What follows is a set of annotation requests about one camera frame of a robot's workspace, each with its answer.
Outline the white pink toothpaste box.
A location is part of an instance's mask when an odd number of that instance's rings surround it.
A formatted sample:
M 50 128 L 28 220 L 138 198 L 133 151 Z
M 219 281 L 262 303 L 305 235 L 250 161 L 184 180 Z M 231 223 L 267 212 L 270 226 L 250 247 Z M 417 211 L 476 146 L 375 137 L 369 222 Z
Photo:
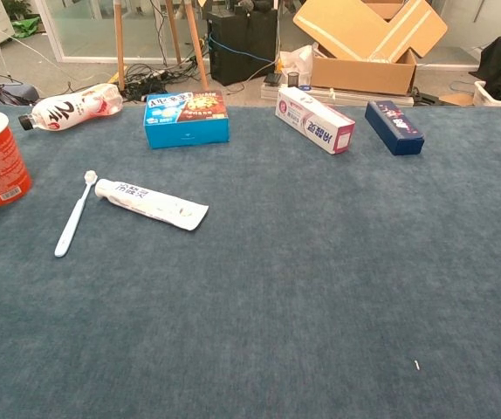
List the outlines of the white pink toothpaste box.
M 281 87 L 275 114 L 330 155 L 346 152 L 355 121 L 297 87 Z

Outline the green bag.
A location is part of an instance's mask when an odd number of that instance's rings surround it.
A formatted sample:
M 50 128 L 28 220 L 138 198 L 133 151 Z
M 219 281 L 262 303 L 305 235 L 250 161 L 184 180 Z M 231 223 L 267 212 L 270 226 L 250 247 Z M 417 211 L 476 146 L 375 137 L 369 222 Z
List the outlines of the green bag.
M 11 22 L 15 32 L 15 38 L 28 38 L 38 32 L 40 16 L 26 18 L 23 20 L 15 20 Z

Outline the light blue toothbrush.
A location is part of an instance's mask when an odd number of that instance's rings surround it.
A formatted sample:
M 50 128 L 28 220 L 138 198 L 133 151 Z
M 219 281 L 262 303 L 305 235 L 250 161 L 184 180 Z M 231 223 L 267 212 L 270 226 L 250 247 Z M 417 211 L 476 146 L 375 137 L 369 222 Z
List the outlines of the light blue toothbrush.
M 83 191 L 82 196 L 80 199 L 76 202 L 74 205 L 74 208 L 72 209 L 72 213 L 69 216 L 66 225 L 59 237 L 59 240 L 57 242 L 57 245 L 55 247 L 54 251 L 54 256 L 56 258 L 61 258 L 63 257 L 67 252 L 68 249 L 72 243 L 75 231 L 78 227 L 79 220 L 81 218 L 83 209 L 86 204 L 86 199 L 87 196 L 92 188 L 92 186 L 97 182 L 98 176 L 94 170 L 88 170 L 86 171 L 84 175 L 84 180 L 85 180 L 85 189 Z

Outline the black computer tower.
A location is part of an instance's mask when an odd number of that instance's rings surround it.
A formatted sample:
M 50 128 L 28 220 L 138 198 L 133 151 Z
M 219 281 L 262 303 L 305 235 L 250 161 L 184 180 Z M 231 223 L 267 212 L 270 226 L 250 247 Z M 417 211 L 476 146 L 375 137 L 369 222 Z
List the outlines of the black computer tower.
M 278 12 L 210 12 L 207 17 L 210 75 L 223 86 L 274 72 Z

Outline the blue table mat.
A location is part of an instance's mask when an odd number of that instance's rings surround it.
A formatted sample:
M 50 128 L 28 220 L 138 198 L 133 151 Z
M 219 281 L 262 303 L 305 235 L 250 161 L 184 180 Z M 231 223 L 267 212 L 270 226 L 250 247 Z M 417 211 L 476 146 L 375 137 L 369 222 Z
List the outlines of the blue table mat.
M 33 185 L 0 207 L 0 419 L 501 419 L 501 108 L 410 108 L 414 156 L 360 108 L 341 155 L 262 107 L 161 150 L 140 106 L 6 114 Z M 95 183 L 56 258 L 88 170 L 208 212 L 183 230 Z

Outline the dark blue narrow box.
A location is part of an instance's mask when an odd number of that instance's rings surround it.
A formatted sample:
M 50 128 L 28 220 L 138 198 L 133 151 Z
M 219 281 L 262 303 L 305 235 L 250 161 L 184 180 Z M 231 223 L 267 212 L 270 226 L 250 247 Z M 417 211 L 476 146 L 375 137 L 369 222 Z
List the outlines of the dark blue narrow box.
M 422 152 L 424 134 L 393 101 L 369 101 L 365 118 L 392 155 Z

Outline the white plastic bag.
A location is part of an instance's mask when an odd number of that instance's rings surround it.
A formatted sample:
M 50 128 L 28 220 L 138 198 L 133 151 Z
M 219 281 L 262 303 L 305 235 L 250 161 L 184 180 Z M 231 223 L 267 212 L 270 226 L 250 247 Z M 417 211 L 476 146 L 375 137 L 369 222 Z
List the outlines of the white plastic bag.
M 277 69 L 283 74 L 285 83 L 289 75 L 295 72 L 299 75 L 299 86 L 309 86 L 312 77 L 312 45 L 299 47 L 292 52 L 281 51 Z

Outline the blue cookie box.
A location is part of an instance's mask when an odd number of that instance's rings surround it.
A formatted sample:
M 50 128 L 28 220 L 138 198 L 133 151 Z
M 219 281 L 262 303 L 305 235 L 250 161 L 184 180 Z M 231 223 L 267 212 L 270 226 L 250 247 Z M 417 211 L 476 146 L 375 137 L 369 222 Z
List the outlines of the blue cookie box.
M 219 91 L 151 94 L 143 126 L 152 149 L 230 140 L 227 107 Z

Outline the wooden tripod legs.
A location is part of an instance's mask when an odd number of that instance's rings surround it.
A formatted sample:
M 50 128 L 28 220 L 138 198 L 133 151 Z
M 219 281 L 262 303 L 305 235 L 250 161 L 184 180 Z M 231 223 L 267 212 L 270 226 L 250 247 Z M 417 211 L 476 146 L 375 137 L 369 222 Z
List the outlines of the wooden tripod legs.
M 166 9 L 168 13 L 169 28 L 171 32 L 171 37 L 173 39 L 173 46 L 175 48 L 175 57 L 177 64 L 181 64 L 181 53 L 178 33 L 176 29 L 175 18 L 173 16 L 174 6 L 173 0 L 165 0 Z M 186 12 L 186 18 L 189 24 L 189 32 L 191 36 L 191 41 L 193 45 L 193 53 L 196 57 L 197 69 L 200 73 L 200 80 L 202 84 L 202 89 L 204 91 L 209 90 L 209 83 L 206 76 L 202 48 L 200 46 L 200 38 L 198 36 L 195 13 L 192 7 L 192 0 L 182 0 L 184 5 L 184 10 Z M 119 82 L 119 91 L 125 91 L 125 68 L 124 68 L 124 44 L 123 44 L 123 23 L 122 23 L 122 13 L 121 13 L 121 0 L 113 0 L 113 21 L 114 21 L 114 33 L 115 33 L 115 45 L 117 51 L 117 75 Z

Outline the plastic bottle white red label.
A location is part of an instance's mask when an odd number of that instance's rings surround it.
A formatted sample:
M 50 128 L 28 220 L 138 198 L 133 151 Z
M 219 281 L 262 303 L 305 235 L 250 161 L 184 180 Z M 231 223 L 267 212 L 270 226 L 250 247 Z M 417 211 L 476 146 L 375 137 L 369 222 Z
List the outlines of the plastic bottle white red label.
M 93 118 L 114 115 L 122 107 L 119 88 L 103 83 L 40 100 L 28 114 L 20 115 L 18 121 L 24 130 L 62 131 Z

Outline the green potted plant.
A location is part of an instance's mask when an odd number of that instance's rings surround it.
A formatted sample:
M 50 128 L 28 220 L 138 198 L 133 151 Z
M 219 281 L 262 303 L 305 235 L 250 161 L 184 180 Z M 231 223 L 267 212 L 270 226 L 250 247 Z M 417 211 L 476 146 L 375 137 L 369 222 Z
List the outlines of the green potted plant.
M 31 14 L 29 0 L 1 0 L 11 21 L 25 19 Z

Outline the flat brown cardboard piece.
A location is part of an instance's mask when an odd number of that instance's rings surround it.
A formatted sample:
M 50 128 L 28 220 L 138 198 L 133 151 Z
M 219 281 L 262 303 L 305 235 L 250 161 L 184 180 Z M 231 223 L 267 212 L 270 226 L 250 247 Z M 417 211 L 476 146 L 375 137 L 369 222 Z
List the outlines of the flat brown cardboard piece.
M 451 93 L 439 97 L 439 100 L 452 106 L 472 106 L 473 94 L 472 93 Z

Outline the white toothpaste tube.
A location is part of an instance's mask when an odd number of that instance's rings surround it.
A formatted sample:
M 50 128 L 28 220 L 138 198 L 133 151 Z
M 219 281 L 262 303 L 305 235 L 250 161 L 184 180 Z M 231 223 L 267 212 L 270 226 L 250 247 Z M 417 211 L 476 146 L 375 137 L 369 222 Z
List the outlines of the white toothpaste tube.
M 176 196 L 145 189 L 126 182 L 99 179 L 95 195 L 143 216 L 192 231 L 206 216 L 209 207 Z

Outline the open cardboard box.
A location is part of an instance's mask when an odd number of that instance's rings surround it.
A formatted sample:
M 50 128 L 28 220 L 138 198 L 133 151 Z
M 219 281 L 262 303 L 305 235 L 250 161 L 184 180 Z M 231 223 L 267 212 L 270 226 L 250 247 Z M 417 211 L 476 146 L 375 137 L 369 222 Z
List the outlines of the open cardboard box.
M 448 27 L 426 0 L 307 0 L 293 18 L 318 45 L 311 85 L 406 95 Z

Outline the white plastic crate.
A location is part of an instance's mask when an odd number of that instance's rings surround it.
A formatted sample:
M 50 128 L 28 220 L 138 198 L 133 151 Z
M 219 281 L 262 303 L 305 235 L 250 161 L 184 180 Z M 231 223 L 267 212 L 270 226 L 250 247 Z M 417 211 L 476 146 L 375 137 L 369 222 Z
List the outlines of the white plastic crate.
M 485 90 L 484 81 L 476 81 L 474 83 L 474 94 L 472 99 L 473 106 L 494 106 L 501 107 L 501 100 L 495 100 Z

